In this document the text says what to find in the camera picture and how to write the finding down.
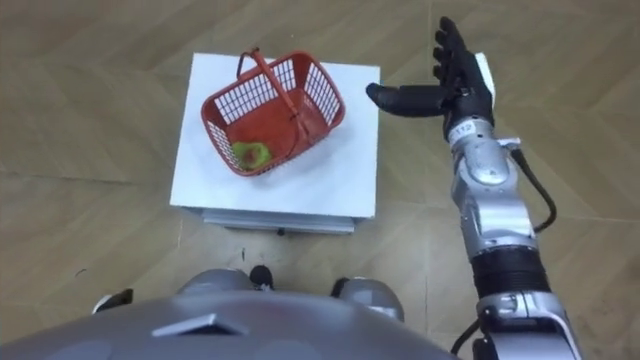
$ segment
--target white table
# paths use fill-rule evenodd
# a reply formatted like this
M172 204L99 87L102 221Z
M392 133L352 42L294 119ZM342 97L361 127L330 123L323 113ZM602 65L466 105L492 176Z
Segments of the white table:
M171 205L228 227L351 233L376 207L378 109L365 93L372 66L323 63L346 106L342 124L294 160L256 177L233 173L200 116L204 100L235 81L236 56L194 54ZM254 66L251 59L244 70Z

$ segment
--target black band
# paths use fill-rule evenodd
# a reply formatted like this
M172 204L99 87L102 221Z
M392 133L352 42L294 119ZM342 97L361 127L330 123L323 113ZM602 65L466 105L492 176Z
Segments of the black band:
M488 101L487 103L486 99L482 99L477 94L471 93L457 97L453 104L445 105L451 109L451 112L445 115L444 122L442 123L444 140L449 141L449 132L464 120L473 118L474 116L487 121L492 127L495 126L493 111L491 109L491 99L489 98Z
M524 246L501 247L471 259L478 296L515 291L551 292L540 254Z

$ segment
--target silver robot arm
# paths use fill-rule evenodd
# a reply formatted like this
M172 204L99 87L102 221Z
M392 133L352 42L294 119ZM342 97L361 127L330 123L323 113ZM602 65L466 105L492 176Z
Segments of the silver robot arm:
M581 359L565 309L551 292L536 233L517 192L518 173L508 151L476 116L449 132L455 163L452 198L460 210L467 256L480 298L484 337L478 359Z
M536 235L555 219L555 205L528 167L519 139L496 139L495 91L484 56L467 51L453 21L442 18L434 50L438 86L383 87L369 97L402 117L444 116L443 135L453 154L452 198L473 269L478 320L456 341L458 350L476 330L474 358L581 359L566 311L551 291ZM534 227L517 191L518 165L550 206Z

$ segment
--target black cable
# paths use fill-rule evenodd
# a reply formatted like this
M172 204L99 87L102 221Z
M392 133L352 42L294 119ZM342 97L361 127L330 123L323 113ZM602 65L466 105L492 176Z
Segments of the black cable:
M456 341L453 343L453 346L451 347L451 353L453 355L458 355L458 351L460 351L462 345L464 345L464 343L466 343L471 335L478 331L478 329L480 329L480 320L476 319L471 323L471 325L469 325L469 327L465 331L462 332L462 334L460 334L460 336L458 336Z
M533 173L533 170L531 170L531 167L529 166L529 163L527 162L527 159L525 158L522 150L519 148L512 149L510 154L511 158L513 158L513 161L518 164L520 170L522 170L531 185L533 185L536 191L538 191L544 202L547 204L547 207L549 208L549 216L547 217L547 219L533 228L533 231L536 234L539 234L556 221L556 218L558 217L558 208L556 207L556 203L555 201L553 201L551 195L549 195L547 190L544 188L544 186L542 186L536 175ZM469 338L471 338L471 336L476 331L478 331L478 329L480 329L480 320L476 319L471 323L471 325L469 325L469 327L465 331L462 332L462 334L460 334L460 336L458 336L456 341L453 343L453 346L451 347L451 353L453 355L458 355L458 352L460 351L460 348L462 348L462 345L464 345L464 343L466 343Z
M538 191L544 202L547 204L547 207L549 208L549 216L547 217L547 219L533 228L533 231L536 234L539 234L556 221L556 218L558 217L558 209L556 208L556 203L553 201L551 195L549 195L547 190L544 188L544 186L542 186L536 175L531 170L531 167L529 166L527 159L524 157L524 153L522 152L522 150L519 148L511 150L511 158L513 158L516 164L518 164L520 170L522 170L527 179L529 179L531 185L533 185L536 191Z

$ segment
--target red basket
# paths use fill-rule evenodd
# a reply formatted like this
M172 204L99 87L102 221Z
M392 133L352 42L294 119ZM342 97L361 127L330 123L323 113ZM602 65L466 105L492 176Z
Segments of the red basket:
M258 66L241 73L247 55ZM345 106L335 84L307 53L294 52L267 64L256 48L242 54L236 76L235 83L204 102L202 119L220 156L239 175L259 175L282 165L342 122ZM269 156L251 163L239 158L243 155L236 149L241 146L252 149L246 154L260 148Z

